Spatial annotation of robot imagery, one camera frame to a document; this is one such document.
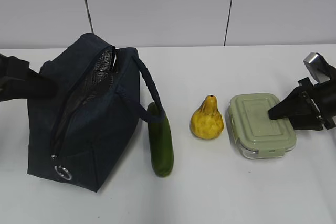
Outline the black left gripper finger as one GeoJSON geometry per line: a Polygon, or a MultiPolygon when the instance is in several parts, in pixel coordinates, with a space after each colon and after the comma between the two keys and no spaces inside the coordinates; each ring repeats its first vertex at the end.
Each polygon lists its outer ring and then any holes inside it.
{"type": "Polygon", "coordinates": [[[28,70],[25,80],[15,84],[16,98],[53,98],[57,84],[33,70],[28,70]]]}

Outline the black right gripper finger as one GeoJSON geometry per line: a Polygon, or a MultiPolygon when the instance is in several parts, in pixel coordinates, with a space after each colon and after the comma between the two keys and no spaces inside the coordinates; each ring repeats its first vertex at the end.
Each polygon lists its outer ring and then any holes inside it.
{"type": "Polygon", "coordinates": [[[271,120],[308,115],[316,118],[319,111],[304,87],[294,88],[284,100],[268,110],[271,120]]]}
{"type": "Polygon", "coordinates": [[[289,119],[294,130],[322,131],[323,126],[319,122],[304,121],[300,119],[289,119]]]}

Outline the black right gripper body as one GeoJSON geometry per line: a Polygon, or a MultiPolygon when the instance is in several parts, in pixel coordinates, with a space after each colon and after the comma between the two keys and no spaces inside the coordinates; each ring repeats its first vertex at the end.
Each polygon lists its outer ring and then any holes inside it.
{"type": "Polygon", "coordinates": [[[319,115],[315,118],[312,115],[303,116],[304,121],[319,122],[323,129],[335,127],[335,71],[330,71],[331,80],[313,85],[309,78],[298,81],[300,87],[304,87],[317,106],[319,115]]]}

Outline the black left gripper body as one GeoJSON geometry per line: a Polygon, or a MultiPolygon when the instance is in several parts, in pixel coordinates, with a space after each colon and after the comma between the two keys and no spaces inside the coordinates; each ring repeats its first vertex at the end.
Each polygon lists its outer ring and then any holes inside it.
{"type": "Polygon", "coordinates": [[[29,62],[1,54],[1,101],[17,98],[13,87],[27,80],[29,62]]]}

